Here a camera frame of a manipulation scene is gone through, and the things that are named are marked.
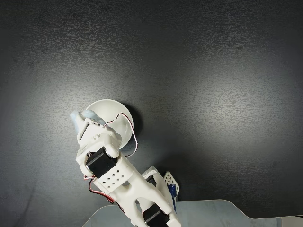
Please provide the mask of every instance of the black table surface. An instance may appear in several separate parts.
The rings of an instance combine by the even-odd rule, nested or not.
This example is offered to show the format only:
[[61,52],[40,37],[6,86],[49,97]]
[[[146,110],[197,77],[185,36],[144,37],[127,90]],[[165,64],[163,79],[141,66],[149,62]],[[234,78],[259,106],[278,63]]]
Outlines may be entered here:
[[82,226],[108,205],[83,181],[69,119],[100,99],[129,108],[130,161],[171,171],[181,201],[303,214],[302,12],[302,1],[0,1],[1,226]]

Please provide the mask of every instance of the hole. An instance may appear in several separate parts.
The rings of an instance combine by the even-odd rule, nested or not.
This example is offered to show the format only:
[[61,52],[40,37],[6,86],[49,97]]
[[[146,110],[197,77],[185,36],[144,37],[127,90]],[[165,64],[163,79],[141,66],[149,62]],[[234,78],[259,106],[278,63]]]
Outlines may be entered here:
[[129,185],[129,182],[128,182],[128,181],[125,181],[122,185],[123,185],[123,186],[128,186],[128,185]]

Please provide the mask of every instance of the blue component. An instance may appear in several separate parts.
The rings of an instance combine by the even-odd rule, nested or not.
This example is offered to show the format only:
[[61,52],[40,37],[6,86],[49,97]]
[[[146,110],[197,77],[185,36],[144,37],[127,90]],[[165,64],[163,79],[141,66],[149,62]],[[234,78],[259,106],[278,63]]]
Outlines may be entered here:
[[171,184],[171,185],[167,185],[167,187],[169,188],[169,192],[172,196],[172,202],[174,204],[174,209],[176,210],[176,204],[175,204],[175,197],[177,196],[177,190],[176,190],[176,185],[175,184]]

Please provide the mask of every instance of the white disc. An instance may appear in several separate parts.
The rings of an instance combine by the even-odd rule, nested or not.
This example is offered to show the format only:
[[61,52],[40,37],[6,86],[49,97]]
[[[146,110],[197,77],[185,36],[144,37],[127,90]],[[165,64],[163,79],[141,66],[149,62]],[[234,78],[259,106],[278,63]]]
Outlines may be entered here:
[[[101,117],[105,122],[114,120],[118,113],[124,113],[134,126],[131,113],[122,103],[119,103],[115,100],[102,99],[89,105],[86,109],[94,111],[96,115]],[[133,134],[131,126],[129,125],[127,119],[124,116],[120,115],[117,120],[109,124],[109,127],[113,128],[116,133],[121,135],[122,144],[120,146],[120,149],[123,148],[128,143]]]

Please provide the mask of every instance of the robotic arm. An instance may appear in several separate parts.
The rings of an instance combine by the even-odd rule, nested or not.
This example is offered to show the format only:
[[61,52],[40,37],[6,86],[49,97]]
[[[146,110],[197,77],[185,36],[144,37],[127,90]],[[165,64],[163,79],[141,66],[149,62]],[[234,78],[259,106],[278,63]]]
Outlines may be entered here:
[[[119,113],[115,119],[119,115],[128,120],[133,130],[124,113]],[[91,178],[102,191],[99,194],[104,195],[110,203],[117,202],[131,223],[138,227],[181,226],[174,210],[174,196],[168,188],[173,184],[177,188],[177,195],[179,186],[169,172],[164,179],[152,166],[141,175],[119,151],[121,136],[108,126],[114,120],[102,125],[102,121],[84,118],[80,113],[74,114],[73,120],[79,129],[77,141],[80,149],[76,161],[85,179]],[[136,200],[142,211],[138,210]]]

